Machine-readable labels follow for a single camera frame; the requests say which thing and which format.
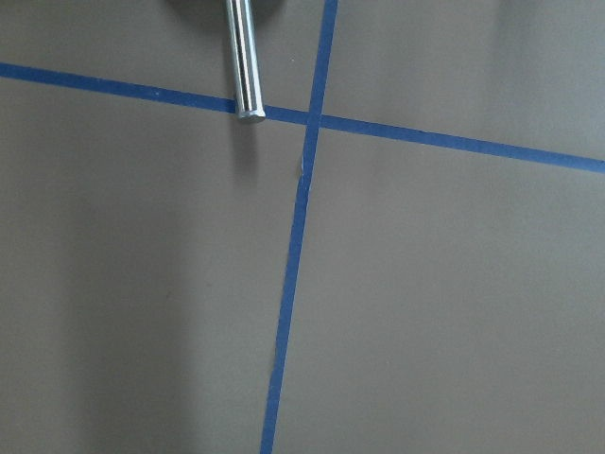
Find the metal rod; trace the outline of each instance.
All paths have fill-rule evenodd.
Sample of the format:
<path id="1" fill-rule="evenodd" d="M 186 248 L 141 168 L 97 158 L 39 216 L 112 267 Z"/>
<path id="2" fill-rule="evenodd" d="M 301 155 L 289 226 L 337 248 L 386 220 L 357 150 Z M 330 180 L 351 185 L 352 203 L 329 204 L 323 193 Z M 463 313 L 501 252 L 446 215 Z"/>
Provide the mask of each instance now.
<path id="1" fill-rule="evenodd" d="M 233 55 L 237 117 L 249 123 L 265 119 L 258 76 L 251 0 L 226 0 Z"/>

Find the blue tape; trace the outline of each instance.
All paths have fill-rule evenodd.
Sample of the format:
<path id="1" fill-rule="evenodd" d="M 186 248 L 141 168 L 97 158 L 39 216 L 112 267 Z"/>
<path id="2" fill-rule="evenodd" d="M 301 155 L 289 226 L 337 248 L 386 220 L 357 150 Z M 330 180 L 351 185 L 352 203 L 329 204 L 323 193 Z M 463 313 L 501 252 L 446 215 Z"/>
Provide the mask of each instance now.
<path id="1" fill-rule="evenodd" d="M 466 137 L 440 134 L 437 132 L 418 131 L 409 128 L 382 125 L 379 123 L 352 120 L 349 118 L 340 118 L 331 115 L 324 115 L 321 118 L 321 126 L 329 130 L 373 135 L 375 137 L 385 137 L 404 142 L 415 142 L 418 144 L 460 149 L 463 151 L 471 151 L 473 153 L 489 154 L 491 156 L 501 156 L 523 161 L 531 161 L 534 163 L 549 164 L 552 166 L 605 173 L 605 161 L 592 158 L 583 158 L 570 154 L 555 153 L 553 151 L 544 151 L 535 148 L 497 144 L 495 142 L 488 142 L 485 140 L 469 139 Z"/>
<path id="2" fill-rule="evenodd" d="M 260 446 L 261 454 L 271 454 L 273 451 L 277 413 L 280 405 L 282 384 L 284 382 L 285 356 L 287 353 L 287 343 L 292 322 L 292 309 L 294 307 L 294 296 L 296 293 L 299 264 L 301 261 L 306 208 L 309 201 L 309 190 L 313 178 L 315 153 L 320 133 L 321 111 L 323 109 L 323 98 L 325 95 L 326 81 L 328 79 L 328 66 L 330 63 L 330 53 L 332 51 L 332 38 L 334 36 L 337 7 L 337 0 L 326 0 L 323 7 L 320 42 L 315 63 L 313 89 L 311 91 L 311 100 L 309 103 L 309 116 L 302 149 L 302 176 L 296 191 L 294 218 L 292 219 L 290 244 L 285 267 L 284 292 L 282 294 L 280 317 L 277 324 L 277 335 L 275 339 L 275 360 L 273 363 L 273 372 L 271 373 L 268 384 L 265 423 L 263 425 L 263 435 Z"/>
<path id="3" fill-rule="evenodd" d="M 314 83 L 317 82 L 319 85 L 325 86 L 328 62 L 317 61 L 317 65 L 317 79 L 314 81 Z M 0 62 L 0 77 L 44 83 L 66 88 L 75 88 L 109 95 L 133 97 L 137 99 L 163 102 L 166 104 L 225 112 L 228 114 L 232 114 L 235 111 L 235 103 L 232 99 L 197 95 L 193 93 L 168 90 L 165 88 L 140 85 L 136 83 L 121 82 L 117 80 L 92 78 L 77 74 L 21 66 L 17 64 Z M 311 120 L 309 113 L 274 106 L 265 106 L 265 110 L 268 119 L 298 125 L 310 125 Z M 437 147 L 460 149 L 475 153 L 489 154 L 491 156 L 501 156 L 511 159 L 519 159 L 522 161 L 548 164 L 552 166 L 605 173 L 605 161 L 598 159 L 584 158 L 581 156 L 556 153 L 553 151 L 545 151 L 535 148 L 516 147 L 512 145 L 498 144 L 495 142 L 458 137 L 455 135 L 441 134 L 436 132 L 418 131 L 410 128 L 383 125 L 380 123 L 353 120 L 338 116 L 323 115 L 320 118 L 320 127 L 329 130 L 385 137 L 404 142 L 415 142 L 419 144 L 434 145 Z"/>
<path id="4" fill-rule="evenodd" d="M 235 102 L 232 99 L 197 95 L 194 93 L 179 92 L 177 90 L 168 90 L 137 83 L 120 82 L 117 80 L 91 78 L 60 71 L 20 66 L 17 64 L 0 62 L 0 77 L 44 83 L 59 87 L 75 88 L 89 92 L 133 97 L 136 99 L 225 112 L 228 114 L 235 112 Z M 267 118 L 272 120 L 297 123 L 300 125 L 306 124 L 307 121 L 306 112 L 271 106 L 266 106 L 266 112 Z"/>

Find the gray tile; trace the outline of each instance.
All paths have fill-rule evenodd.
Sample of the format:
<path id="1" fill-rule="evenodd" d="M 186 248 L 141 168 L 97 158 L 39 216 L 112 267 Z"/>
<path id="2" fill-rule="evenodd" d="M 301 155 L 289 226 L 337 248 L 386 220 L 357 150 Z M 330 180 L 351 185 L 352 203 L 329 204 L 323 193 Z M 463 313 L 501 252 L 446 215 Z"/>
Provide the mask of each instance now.
<path id="1" fill-rule="evenodd" d="M 0 93 L 0 451 L 255 452 L 303 127 Z"/>
<path id="2" fill-rule="evenodd" d="M 0 61 L 232 97 L 222 1 L 0 5 Z M 255 2 L 265 101 L 308 108 L 323 2 Z"/>
<path id="3" fill-rule="evenodd" d="M 324 131 L 274 452 L 599 454 L 601 175 Z"/>
<path id="4" fill-rule="evenodd" d="M 340 2 L 329 114 L 605 159 L 605 3 Z"/>

